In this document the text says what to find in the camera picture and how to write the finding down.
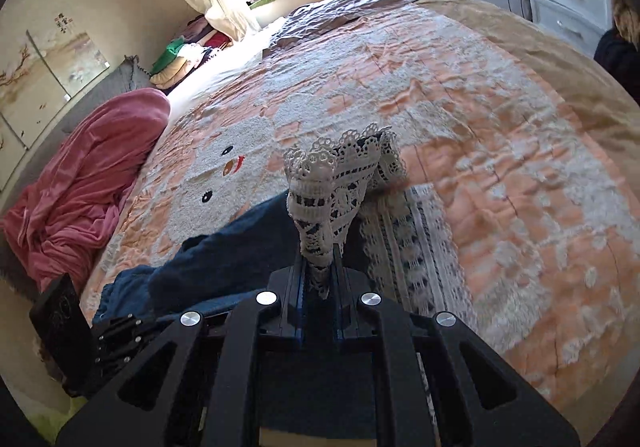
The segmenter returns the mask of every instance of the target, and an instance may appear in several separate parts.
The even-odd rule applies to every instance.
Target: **blue garment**
[[[271,272],[293,265],[298,243],[283,192],[215,234],[190,237],[162,267],[120,272],[102,290],[94,324],[129,313],[159,318],[187,309],[226,311],[266,287]]]

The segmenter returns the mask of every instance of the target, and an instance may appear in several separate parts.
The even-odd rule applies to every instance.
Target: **drawer handle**
[[[556,21],[558,23],[558,26],[560,27],[560,29],[564,30],[565,32],[569,32],[573,35],[575,35],[576,37],[582,39],[582,34],[576,30],[572,30],[571,28],[567,28],[564,24],[562,24],[562,21]]]

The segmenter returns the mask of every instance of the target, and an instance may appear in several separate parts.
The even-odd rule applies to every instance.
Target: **cartoon face on blanket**
[[[254,116],[223,128],[203,146],[172,203],[166,231],[174,243],[210,234],[248,208],[284,191],[287,181],[270,162],[281,156],[273,122]]]

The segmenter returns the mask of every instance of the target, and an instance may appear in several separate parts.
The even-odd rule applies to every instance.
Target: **red cloth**
[[[222,48],[225,44],[229,44],[231,39],[222,32],[215,32],[211,39],[204,43],[209,48]]]
[[[169,112],[164,93],[152,88],[105,102],[82,120],[0,221],[40,291],[65,272],[76,290],[84,287]]]

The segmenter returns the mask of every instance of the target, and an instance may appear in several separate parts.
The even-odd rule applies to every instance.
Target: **metal screw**
[[[367,306],[377,306],[382,301],[382,297],[380,297],[380,295],[378,295],[377,293],[367,292],[363,294],[362,297],[360,297],[360,300]]]
[[[449,312],[438,313],[436,315],[436,322],[440,326],[450,328],[456,323],[456,316]]]
[[[200,314],[198,312],[187,312],[180,316],[180,323],[183,326],[195,326],[200,322]]]
[[[260,292],[255,296],[255,300],[257,300],[258,304],[262,306],[269,306],[273,304],[278,299],[278,296],[274,294],[274,292]]]

